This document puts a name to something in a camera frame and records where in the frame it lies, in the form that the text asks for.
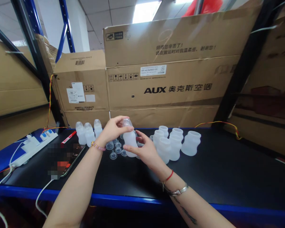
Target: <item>forearm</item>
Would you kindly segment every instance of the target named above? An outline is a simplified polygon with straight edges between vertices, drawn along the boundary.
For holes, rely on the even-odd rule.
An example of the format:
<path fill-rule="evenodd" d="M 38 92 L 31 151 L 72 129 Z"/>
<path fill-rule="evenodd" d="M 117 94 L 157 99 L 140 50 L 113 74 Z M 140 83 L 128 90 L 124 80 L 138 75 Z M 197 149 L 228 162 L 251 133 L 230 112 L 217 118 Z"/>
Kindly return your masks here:
<path fill-rule="evenodd" d="M 44 227 L 79 227 L 89 205 L 102 151 L 91 147 L 61 189 Z"/>
<path fill-rule="evenodd" d="M 166 180 L 172 172 L 164 163 L 152 170 L 161 181 Z M 174 173 L 165 185 L 170 191 L 175 192 L 185 187 L 185 182 Z M 234 228 L 227 219 L 192 188 L 188 188 L 188 190 L 181 195 L 171 197 L 171 199 L 189 227 Z"/>

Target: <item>pink beaded bracelet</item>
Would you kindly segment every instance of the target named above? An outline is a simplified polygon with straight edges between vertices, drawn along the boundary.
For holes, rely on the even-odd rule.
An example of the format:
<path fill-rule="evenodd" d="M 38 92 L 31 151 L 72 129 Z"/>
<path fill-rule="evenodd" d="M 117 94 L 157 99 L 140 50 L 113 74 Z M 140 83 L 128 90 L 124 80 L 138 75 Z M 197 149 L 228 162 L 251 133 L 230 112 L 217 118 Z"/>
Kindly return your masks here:
<path fill-rule="evenodd" d="M 92 141 L 91 146 L 96 146 L 96 147 L 97 147 L 97 149 L 100 149 L 101 151 L 105 151 L 105 148 L 100 147 L 100 146 L 97 146 L 97 145 L 94 143 L 94 141 Z"/>

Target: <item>red marker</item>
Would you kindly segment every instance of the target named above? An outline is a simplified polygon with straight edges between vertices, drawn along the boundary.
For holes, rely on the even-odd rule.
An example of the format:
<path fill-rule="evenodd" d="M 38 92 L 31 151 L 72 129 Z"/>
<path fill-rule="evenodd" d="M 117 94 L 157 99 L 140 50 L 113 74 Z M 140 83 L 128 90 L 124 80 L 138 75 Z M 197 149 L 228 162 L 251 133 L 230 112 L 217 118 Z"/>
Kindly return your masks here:
<path fill-rule="evenodd" d="M 63 140 L 63 142 L 61 144 L 65 144 L 67 141 L 69 141 L 69 139 L 72 138 L 74 134 L 76 134 L 76 131 L 71 133 L 65 140 Z"/>

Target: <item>ceiling light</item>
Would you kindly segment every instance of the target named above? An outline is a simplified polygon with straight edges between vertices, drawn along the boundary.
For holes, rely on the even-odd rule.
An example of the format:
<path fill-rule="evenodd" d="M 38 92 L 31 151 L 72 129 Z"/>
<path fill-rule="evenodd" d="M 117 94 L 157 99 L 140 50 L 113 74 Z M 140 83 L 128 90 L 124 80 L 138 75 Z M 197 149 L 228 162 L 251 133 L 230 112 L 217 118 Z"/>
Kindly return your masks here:
<path fill-rule="evenodd" d="M 137 4 L 135 6 L 133 24 L 152 21 L 161 1 Z"/>
<path fill-rule="evenodd" d="M 176 5 L 180 5 L 180 4 L 185 4 L 185 3 L 191 3 L 193 2 L 193 0 L 175 0 L 174 3 Z"/>

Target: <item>blue table edge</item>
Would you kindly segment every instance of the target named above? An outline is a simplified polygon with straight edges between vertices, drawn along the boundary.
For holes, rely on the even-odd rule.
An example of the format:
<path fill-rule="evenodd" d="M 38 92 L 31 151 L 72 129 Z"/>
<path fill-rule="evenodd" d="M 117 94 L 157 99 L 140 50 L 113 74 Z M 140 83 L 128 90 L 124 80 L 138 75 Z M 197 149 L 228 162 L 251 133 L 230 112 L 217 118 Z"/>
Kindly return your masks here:
<path fill-rule="evenodd" d="M 0 196 L 3 197 L 16 197 L 36 200 L 41 189 L 38 188 L 28 188 L 28 187 L 15 187 L 15 186 L 0 186 Z M 39 200 L 55 201 L 59 194 L 59 190 L 45 189 Z M 132 196 L 118 196 L 118 195 L 105 195 L 105 194 L 95 194 L 91 196 L 90 205 L 92 206 L 104 206 L 122 209 L 133 209 L 141 210 L 141 207 L 147 206 L 168 206 L 171 205 L 169 200 L 158 200 L 152 198 L 143 197 L 132 197 Z M 234 205 L 221 205 L 221 204 L 211 204 L 218 211 L 227 212 L 239 212 L 239 213 L 249 213 L 257 215 L 267 215 L 267 216 L 278 216 L 285 217 L 285 211 L 283 210 L 271 210 L 264 208 L 253 208 L 253 207 L 243 207 Z"/>

